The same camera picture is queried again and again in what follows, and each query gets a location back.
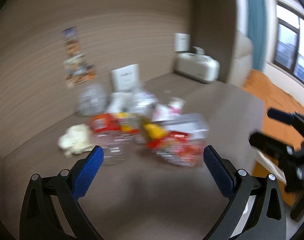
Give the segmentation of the red snack wrapper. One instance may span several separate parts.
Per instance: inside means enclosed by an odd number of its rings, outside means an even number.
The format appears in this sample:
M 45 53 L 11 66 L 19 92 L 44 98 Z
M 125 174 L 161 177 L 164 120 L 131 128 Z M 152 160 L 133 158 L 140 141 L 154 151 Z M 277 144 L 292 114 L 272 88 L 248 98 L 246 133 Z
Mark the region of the red snack wrapper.
M 164 161 L 184 167 L 202 166 L 206 140 L 200 133 L 170 131 L 160 139 L 147 143 L 149 149 Z

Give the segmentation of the plastic bottle orange label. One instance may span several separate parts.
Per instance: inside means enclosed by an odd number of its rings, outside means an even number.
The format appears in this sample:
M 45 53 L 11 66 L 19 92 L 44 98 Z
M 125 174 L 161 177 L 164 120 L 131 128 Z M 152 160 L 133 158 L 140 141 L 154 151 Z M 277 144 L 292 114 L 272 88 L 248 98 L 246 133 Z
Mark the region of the plastic bottle orange label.
M 104 165 L 117 165 L 127 159 L 126 137 L 118 120 L 111 114 L 99 114 L 91 118 L 90 142 L 104 151 Z

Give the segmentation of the yellow foil snack wrapper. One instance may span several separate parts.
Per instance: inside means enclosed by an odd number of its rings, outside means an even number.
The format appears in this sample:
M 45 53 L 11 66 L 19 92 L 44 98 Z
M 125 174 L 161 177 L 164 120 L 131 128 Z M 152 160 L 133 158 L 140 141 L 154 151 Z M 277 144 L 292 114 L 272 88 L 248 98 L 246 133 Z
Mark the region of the yellow foil snack wrapper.
M 152 122 L 146 116 L 141 116 L 139 118 L 139 126 L 141 135 L 146 142 L 162 139 L 168 134 L 168 131 L 165 130 L 161 125 Z

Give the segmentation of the pink paper sheet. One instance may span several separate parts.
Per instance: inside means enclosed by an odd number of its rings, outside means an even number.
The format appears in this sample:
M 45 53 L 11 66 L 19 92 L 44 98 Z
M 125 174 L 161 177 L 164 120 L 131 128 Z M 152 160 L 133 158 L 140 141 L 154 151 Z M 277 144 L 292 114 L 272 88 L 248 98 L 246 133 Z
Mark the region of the pink paper sheet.
M 157 104 L 153 112 L 152 121 L 161 122 L 173 120 L 175 116 L 182 113 L 185 101 L 181 98 L 171 97 L 167 105 Z

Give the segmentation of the dark framed window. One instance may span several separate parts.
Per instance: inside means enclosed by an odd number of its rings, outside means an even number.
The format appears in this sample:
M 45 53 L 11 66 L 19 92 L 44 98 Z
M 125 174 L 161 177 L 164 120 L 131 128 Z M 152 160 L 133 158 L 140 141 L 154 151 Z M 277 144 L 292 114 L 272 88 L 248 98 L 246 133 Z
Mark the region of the dark framed window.
M 273 63 L 304 85 L 304 15 L 285 3 L 277 2 L 276 17 Z

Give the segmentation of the beige padded headboard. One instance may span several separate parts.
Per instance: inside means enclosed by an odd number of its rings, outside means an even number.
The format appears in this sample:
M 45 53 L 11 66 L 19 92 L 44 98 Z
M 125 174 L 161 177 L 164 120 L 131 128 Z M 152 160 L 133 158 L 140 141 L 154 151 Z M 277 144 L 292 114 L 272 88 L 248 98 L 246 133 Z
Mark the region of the beige padded headboard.
M 242 32 L 236 31 L 232 60 L 229 68 L 227 83 L 243 87 L 253 65 L 252 41 Z

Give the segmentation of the crumpled cream tissue ball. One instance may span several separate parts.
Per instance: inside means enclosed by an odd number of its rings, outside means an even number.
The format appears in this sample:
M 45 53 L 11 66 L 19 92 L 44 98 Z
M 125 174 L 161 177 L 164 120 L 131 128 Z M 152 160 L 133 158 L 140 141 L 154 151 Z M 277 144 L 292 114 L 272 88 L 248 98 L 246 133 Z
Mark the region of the crumpled cream tissue ball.
M 85 124 L 71 126 L 59 138 L 57 145 L 65 157 L 91 152 L 94 148 L 94 144 L 91 142 L 91 135 L 91 129 Z

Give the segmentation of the white tissue box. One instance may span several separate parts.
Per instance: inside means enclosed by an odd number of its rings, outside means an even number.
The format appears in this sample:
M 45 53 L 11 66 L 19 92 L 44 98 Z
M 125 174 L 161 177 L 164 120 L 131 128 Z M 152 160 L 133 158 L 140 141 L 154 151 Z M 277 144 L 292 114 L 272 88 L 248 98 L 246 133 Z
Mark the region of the white tissue box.
M 202 83 L 211 83 L 219 77 L 220 63 L 200 47 L 193 47 L 192 53 L 177 56 L 176 72 Z

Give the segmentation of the teal curtain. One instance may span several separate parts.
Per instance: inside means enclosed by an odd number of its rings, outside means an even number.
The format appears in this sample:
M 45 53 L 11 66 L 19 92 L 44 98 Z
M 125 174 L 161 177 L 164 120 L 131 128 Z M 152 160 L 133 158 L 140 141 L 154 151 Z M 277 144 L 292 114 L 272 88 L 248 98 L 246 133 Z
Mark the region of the teal curtain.
M 248 0 L 247 37 L 253 44 L 253 66 L 263 71 L 266 57 L 267 19 L 265 0 Z

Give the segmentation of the clear crumpled plastic bag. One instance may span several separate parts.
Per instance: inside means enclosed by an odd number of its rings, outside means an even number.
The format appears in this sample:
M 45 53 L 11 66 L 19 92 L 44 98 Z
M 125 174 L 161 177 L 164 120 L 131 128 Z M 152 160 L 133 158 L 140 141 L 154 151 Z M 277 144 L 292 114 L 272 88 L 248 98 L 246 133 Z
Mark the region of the clear crumpled plastic bag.
M 95 116 L 106 108 L 106 93 L 100 83 L 87 85 L 77 97 L 76 112 L 82 116 Z

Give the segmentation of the white plastic bag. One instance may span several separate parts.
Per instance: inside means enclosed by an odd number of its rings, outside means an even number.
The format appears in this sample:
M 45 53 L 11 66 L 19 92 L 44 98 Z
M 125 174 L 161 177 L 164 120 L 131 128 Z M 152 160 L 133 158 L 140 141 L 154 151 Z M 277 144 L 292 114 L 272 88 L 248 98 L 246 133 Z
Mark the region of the white plastic bag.
M 141 116 L 150 116 L 158 103 L 156 96 L 145 90 L 134 90 L 128 103 L 128 112 Z

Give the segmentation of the white wall switch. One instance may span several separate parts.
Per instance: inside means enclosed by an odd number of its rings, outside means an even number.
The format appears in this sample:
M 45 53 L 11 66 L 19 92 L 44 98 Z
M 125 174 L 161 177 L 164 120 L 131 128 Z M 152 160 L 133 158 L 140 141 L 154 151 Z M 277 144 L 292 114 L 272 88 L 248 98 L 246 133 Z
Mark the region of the white wall switch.
M 174 33 L 174 52 L 187 52 L 190 50 L 191 36 L 189 34 Z

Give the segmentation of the anime stickers on wall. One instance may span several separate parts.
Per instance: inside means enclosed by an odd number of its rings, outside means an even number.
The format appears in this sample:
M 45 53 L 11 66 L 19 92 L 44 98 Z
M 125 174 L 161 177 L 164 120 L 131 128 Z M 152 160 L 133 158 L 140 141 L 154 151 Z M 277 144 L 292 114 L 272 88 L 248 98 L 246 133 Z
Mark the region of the anime stickers on wall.
M 67 88 L 72 88 L 96 78 L 95 67 L 87 63 L 85 54 L 81 52 L 76 28 L 70 27 L 64 29 L 62 35 L 64 48 L 67 53 L 67 59 L 63 62 L 63 66 L 67 71 L 65 78 Z

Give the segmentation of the white wall power socket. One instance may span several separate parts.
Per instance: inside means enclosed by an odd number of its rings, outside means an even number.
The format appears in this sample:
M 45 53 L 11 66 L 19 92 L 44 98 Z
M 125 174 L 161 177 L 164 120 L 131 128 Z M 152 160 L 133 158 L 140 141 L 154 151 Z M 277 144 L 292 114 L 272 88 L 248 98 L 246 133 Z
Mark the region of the white wall power socket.
M 131 89 L 139 81 L 139 64 L 131 64 L 111 71 L 115 92 Z

